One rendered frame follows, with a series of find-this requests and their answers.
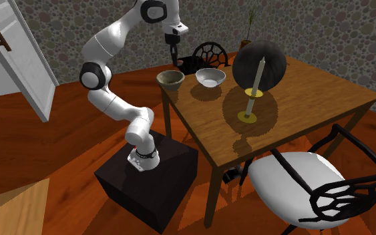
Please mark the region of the light wooden furniture top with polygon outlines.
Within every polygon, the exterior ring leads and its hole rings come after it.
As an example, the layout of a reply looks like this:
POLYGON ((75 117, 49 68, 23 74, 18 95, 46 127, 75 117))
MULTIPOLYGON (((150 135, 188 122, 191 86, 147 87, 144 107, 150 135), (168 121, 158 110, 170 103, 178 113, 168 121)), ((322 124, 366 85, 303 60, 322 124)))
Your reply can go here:
POLYGON ((49 180, 0 194, 0 235, 42 235, 49 180))

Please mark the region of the brown wooden table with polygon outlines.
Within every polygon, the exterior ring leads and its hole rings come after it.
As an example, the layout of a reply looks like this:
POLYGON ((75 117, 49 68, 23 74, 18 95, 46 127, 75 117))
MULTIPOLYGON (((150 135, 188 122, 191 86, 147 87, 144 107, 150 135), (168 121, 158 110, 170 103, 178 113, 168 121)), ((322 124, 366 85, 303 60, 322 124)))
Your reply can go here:
POLYGON ((161 90, 166 135, 172 135, 172 109, 212 166, 206 228, 212 225, 222 176, 229 168, 348 115, 345 129, 350 131, 376 102, 370 89, 291 57, 287 63, 281 82, 255 99, 258 119, 253 124, 237 117, 246 109, 248 96, 231 67, 223 68, 226 79, 215 88, 205 88, 195 75, 188 75, 178 90, 161 90))

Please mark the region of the potted green plant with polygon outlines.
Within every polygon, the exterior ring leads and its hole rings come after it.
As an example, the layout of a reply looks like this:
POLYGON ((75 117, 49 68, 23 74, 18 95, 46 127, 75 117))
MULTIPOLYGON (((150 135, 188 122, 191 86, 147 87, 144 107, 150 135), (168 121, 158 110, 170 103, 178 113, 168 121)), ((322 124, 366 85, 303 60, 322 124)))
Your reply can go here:
POLYGON ((248 15, 247 15, 247 19, 248 19, 248 30, 247 30, 247 35, 246 35, 246 39, 243 39, 241 42, 240 42, 240 47, 239 49, 242 49, 245 45, 249 44, 251 42, 251 40, 249 39, 250 37, 250 30, 251 30, 251 25, 252 25, 252 22, 255 20, 255 18, 257 17, 258 15, 258 11, 259 11, 259 6, 258 5, 253 5, 249 11, 248 11, 248 15))

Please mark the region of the black chair with white seat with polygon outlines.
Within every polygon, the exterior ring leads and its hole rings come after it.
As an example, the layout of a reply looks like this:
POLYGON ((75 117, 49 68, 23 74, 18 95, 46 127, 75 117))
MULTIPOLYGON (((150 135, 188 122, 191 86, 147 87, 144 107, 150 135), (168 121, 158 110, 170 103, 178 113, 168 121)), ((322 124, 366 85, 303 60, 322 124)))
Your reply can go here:
POLYGON ((190 75, 204 68, 229 67, 228 55, 222 46, 208 41, 200 44, 191 56, 178 59, 181 64, 177 68, 184 74, 190 75))
POLYGON ((306 152, 280 153, 273 149, 269 156, 246 161, 243 175, 266 206, 289 224, 281 235, 289 235, 297 227, 334 228, 376 204, 376 174, 346 180, 316 153, 338 135, 376 164, 376 153, 338 124, 306 152))

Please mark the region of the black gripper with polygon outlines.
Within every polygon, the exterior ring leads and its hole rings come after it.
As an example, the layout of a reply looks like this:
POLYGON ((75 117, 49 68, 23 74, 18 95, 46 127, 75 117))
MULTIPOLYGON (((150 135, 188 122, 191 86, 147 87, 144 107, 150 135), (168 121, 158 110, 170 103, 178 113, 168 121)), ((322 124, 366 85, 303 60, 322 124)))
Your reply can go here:
POLYGON ((170 54, 172 58, 172 63, 174 67, 178 66, 178 50, 177 44, 180 42, 180 36, 174 34, 164 34, 165 42, 170 45, 170 54))

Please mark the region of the black robot stand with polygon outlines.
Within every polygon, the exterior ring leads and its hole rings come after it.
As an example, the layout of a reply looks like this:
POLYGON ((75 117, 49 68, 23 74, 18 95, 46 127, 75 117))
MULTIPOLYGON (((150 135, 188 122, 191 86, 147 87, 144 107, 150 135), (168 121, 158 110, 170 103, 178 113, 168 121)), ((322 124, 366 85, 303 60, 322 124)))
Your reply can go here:
POLYGON ((126 144, 94 174, 109 198, 162 234, 197 175, 198 150, 150 131, 160 163, 139 172, 126 144))

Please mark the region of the grey-brown stone bowl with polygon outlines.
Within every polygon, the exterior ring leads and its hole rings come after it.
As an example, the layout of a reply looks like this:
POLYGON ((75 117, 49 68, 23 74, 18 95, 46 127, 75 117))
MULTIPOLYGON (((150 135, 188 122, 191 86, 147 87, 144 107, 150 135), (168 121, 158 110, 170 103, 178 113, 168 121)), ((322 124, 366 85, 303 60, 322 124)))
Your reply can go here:
POLYGON ((184 81, 185 75, 181 71, 166 70, 156 76, 158 84, 168 91, 176 91, 184 81))

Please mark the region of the large black sphere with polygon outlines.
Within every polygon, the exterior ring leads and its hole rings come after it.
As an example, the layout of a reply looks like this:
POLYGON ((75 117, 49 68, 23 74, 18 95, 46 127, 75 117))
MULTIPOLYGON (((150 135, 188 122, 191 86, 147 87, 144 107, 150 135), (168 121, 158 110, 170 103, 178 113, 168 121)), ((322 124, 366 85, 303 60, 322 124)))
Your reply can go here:
POLYGON ((287 69, 287 61, 280 47, 271 41, 253 41, 237 53, 232 64, 233 78, 242 89, 253 87, 262 59, 264 59, 265 65, 258 85, 259 90, 268 91, 283 78, 287 69))

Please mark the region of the white candle on yellow holder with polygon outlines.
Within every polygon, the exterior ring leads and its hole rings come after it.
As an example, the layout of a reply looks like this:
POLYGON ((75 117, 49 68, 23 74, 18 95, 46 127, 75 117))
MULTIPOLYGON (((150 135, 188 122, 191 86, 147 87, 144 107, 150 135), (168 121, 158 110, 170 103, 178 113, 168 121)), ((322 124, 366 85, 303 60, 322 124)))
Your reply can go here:
POLYGON ((263 95, 263 93, 258 89, 258 86, 261 81, 264 66, 265 66, 265 59, 263 57, 259 62, 253 86, 251 88, 245 89, 244 91, 245 94, 249 97, 249 99, 248 99, 248 103, 246 106, 246 110, 238 113, 238 119, 247 124, 254 123, 257 120, 257 117, 252 113, 252 108, 253 108, 255 99, 263 95))

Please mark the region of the white bowl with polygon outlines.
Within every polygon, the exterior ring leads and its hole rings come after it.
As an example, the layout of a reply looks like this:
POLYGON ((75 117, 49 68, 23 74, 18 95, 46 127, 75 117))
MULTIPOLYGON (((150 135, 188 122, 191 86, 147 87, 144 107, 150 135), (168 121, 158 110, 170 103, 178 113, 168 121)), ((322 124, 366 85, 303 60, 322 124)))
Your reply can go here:
POLYGON ((200 84, 208 88, 219 86, 226 78, 226 74, 222 70, 215 68, 200 69, 195 76, 200 84))

